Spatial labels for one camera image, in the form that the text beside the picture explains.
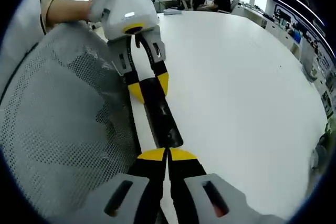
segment yellow stripe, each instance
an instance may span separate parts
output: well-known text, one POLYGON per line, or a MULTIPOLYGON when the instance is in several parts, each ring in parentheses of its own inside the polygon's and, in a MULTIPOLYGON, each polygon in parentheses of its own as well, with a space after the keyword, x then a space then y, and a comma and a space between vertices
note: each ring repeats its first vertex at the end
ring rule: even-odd
POLYGON ((162 161, 164 150, 165 148, 150 150, 150 151, 142 153, 138 158, 162 161))
POLYGON ((195 155, 191 154, 190 152, 181 150, 181 149, 170 148, 170 151, 172 153, 173 161, 197 159, 195 155))
POLYGON ((125 28, 122 30, 122 32, 125 34, 129 29, 132 29, 132 28, 134 28, 134 27, 141 27, 141 28, 143 28, 144 25, 145 25, 144 23, 135 23, 135 24, 131 24, 131 25, 125 27, 125 28))
POLYGON ((160 84, 161 84, 161 87, 163 89, 164 94, 167 95, 167 93, 168 93, 168 81, 169 81, 168 72, 159 75, 158 79, 160 81, 160 84))
POLYGON ((130 89, 130 92, 139 99, 140 102, 145 103, 145 101, 143 100, 143 96, 141 93, 141 88, 140 88, 140 84, 137 83, 133 83, 131 85, 128 85, 128 88, 130 89))

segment person sitting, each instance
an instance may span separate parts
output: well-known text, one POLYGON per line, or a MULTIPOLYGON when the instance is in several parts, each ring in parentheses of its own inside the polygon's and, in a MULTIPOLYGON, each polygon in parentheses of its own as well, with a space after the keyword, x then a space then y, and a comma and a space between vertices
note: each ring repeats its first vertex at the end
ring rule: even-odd
POLYGON ((202 5, 197 10, 203 12, 217 12, 218 10, 223 10, 225 12, 230 12, 231 1, 230 0, 214 0, 210 5, 202 5))

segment mesh net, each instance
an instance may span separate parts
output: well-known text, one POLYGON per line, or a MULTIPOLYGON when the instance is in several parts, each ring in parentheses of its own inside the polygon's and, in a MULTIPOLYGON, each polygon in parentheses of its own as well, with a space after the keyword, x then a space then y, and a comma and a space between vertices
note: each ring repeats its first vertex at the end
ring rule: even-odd
POLYGON ((6 90, 2 151, 43 217, 79 209, 139 154, 129 92, 108 58, 106 43, 84 25, 62 24, 27 55, 6 90))

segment black shirt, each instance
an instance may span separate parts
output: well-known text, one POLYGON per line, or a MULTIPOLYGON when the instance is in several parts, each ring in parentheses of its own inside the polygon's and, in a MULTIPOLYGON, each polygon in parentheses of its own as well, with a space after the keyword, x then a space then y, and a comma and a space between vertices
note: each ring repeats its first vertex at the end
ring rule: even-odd
POLYGON ((226 12, 230 12, 231 9, 230 0, 214 0, 214 4, 218 5, 217 10, 224 10, 226 12))

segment white glove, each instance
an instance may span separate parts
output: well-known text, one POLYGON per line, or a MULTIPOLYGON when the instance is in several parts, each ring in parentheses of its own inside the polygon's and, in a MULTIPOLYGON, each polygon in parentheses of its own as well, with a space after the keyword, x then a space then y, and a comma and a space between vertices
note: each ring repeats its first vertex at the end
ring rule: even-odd
POLYGON ((90 6, 89 20, 91 22, 101 21, 104 9, 112 11, 116 0, 92 0, 90 6))

